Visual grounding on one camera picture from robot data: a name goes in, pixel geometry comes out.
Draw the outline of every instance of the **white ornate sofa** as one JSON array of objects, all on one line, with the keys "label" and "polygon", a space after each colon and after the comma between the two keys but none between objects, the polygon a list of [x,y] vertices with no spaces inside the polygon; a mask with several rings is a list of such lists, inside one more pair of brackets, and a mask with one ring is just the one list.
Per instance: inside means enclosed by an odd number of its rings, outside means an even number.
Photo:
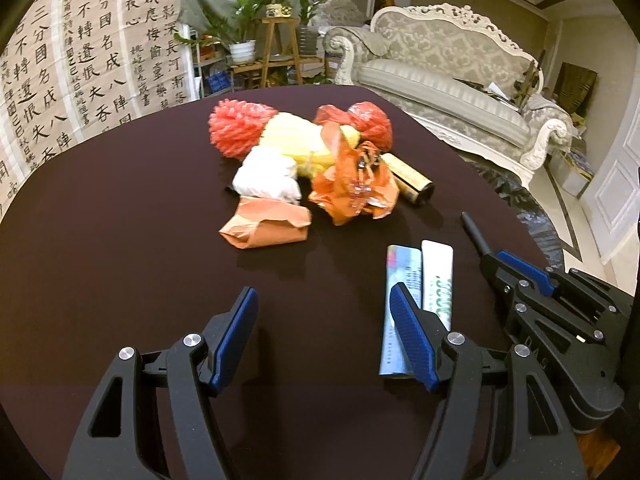
[{"label": "white ornate sofa", "polygon": [[520,113],[454,79],[494,82],[513,97],[534,60],[469,6],[386,7],[371,32],[333,28],[324,48],[342,57],[336,83],[373,90],[451,146],[513,171],[524,187],[549,143],[571,145],[571,118],[540,95],[542,71]]}]

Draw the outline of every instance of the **white door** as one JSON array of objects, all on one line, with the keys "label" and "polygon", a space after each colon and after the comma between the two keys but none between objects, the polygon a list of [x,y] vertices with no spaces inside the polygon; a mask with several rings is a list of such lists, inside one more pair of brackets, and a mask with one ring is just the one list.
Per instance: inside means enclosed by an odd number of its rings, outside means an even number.
[{"label": "white door", "polygon": [[603,263],[608,262],[640,212],[640,49],[629,104],[607,157],[582,196]]}]

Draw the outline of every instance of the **crumpled paper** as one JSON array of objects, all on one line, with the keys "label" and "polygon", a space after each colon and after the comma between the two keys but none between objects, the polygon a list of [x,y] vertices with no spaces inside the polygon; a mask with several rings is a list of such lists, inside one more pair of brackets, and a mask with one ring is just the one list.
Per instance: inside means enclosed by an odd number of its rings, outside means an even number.
[{"label": "crumpled paper", "polygon": [[241,196],[236,214],[220,234],[238,249],[306,240],[311,212],[306,207],[270,198]]},{"label": "crumpled paper", "polygon": [[377,167],[364,163],[380,154],[375,145],[366,140],[354,150],[338,124],[331,121],[322,127],[321,137],[335,165],[313,179],[309,200],[327,211],[334,225],[346,224],[360,214],[377,219],[391,213],[399,193],[391,170],[381,159]]}]

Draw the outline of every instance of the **white flower pot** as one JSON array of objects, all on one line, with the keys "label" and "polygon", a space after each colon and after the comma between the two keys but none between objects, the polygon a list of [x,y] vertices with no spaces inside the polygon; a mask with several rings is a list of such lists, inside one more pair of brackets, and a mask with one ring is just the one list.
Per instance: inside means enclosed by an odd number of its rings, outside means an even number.
[{"label": "white flower pot", "polygon": [[236,65],[255,62],[255,40],[229,45],[229,50]]}]

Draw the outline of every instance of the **sofa cushion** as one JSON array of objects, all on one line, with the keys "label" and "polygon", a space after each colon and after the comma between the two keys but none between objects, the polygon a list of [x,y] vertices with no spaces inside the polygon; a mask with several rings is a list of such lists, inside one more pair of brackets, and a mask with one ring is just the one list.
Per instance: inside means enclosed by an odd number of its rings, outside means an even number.
[{"label": "sofa cushion", "polygon": [[374,59],[358,69],[359,84],[401,95],[469,122],[522,148],[529,127],[519,113],[456,81],[393,59]]}]

